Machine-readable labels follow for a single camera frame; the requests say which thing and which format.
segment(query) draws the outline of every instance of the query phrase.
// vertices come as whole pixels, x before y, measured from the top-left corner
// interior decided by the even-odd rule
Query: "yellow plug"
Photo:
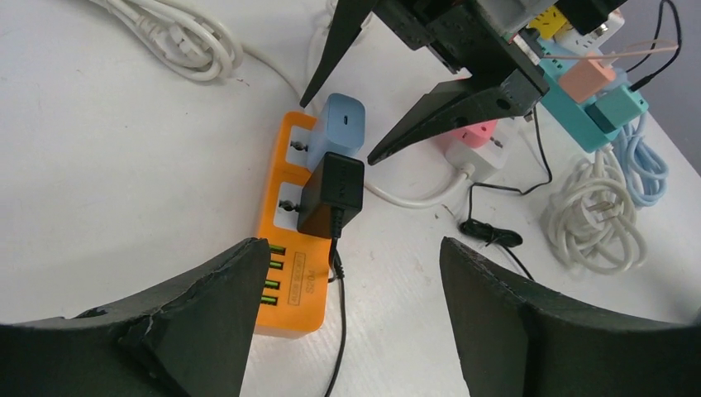
[[[566,23],[567,18],[557,7],[552,6],[532,20],[528,27],[536,28],[543,39],[550,40]]]

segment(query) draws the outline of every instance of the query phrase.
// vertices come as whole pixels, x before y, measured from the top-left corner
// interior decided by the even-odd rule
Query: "gray background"
[[[628,0],[622,6],[626,24],[604,45],[603,50],[621,50],[638,41],[651,40],[655,35],[659,0]],[[696,172],[701,172],[701,132],[699,132],[699,106],[701,98],[701,42],[698,40],[701,25],[699,0],[675,0],[680,11],[684,48],[681,56],[666,72],[642,89],[650,103],[650,112],[667,135],[679,147]],[[665,18],[660,38],[675,40],[675,24],[672,13],[665,6]],[[643,66],[631,72],[631,81],[655,71],[669,56],[653,55]],[[615,65],[629,67],[639,59],[619,60]]]

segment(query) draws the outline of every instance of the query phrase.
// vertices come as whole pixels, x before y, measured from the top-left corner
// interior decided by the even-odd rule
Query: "orange power strip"
[[[303,337],[324,322],[331,240],[297,232],[302,187],[312,173],[303,165],[317,119],[300,112],[283,118],[270,165],[258,237],[270,244],[270,269],[260,300],[255,332]]]

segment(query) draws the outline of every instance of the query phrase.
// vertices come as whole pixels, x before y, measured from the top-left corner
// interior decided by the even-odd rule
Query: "light blue charger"
[[[307,169],[317,168],[327,152],[353,157],[365,143],[365,107],[342,93],[329,95],[308,145]]]

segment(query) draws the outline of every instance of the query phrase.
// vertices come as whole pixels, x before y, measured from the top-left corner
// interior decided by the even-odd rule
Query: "black connector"
[[[341,229],[363,209],[364,177],[362,161],[326,153],[302,190],[298,232],[341,237]]]

